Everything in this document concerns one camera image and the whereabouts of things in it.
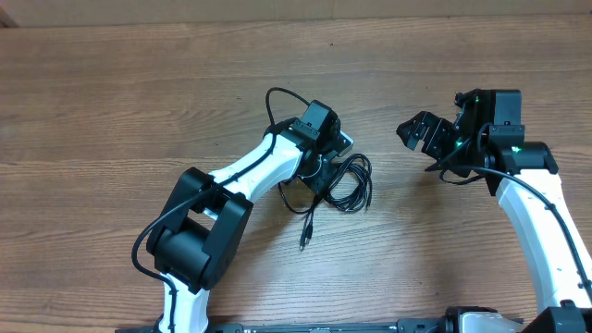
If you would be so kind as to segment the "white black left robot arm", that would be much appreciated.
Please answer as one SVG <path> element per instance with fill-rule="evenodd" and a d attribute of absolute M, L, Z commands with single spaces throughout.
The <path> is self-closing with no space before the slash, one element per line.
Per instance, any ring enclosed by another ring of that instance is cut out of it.
<path fill-rule="evenodd" d="M 270 126 L 262 142 L 232 165 L 210 173 L 186 170 L 148 230 L 146 250 L 165 285 L 155 331 L 204 332 L 209 291 L 228 270 L 254 203 L 295 178 L 323 197 L 331 159 L 351 145 L 338 115 L 313 100 L 302 117 Z"/>

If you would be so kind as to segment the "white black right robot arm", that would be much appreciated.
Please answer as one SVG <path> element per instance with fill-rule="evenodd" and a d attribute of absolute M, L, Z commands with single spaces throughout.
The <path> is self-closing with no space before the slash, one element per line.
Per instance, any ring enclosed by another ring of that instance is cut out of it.
<path fill-rule="evenodd" d="M 480 306 L 453 306 L 439 319 L 414 319 L 400 332 L 588 332 L 591 256 L 564 199 L 559 166 L 543 142 L 529 142 L 518 90 L 458 92 L 454 121 L 421 111 L 401 123 L 403 144 L 435 162 L 427 171 L 456 185 L 480 179 L 496 197 L 521 244 L 536 291 L 536 318 L 524 324 Z"/>

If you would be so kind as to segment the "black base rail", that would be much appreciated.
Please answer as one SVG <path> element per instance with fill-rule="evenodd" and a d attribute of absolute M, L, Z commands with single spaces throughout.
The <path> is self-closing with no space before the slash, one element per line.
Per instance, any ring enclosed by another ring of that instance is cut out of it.
<path fill-rule="evenodd" d="M 244 326 L 241 324 L 210 325 L 206 333 L 438 333 L 452 332 L 448 319 L 402 319 L 380 324 L 308 324 Z"/>

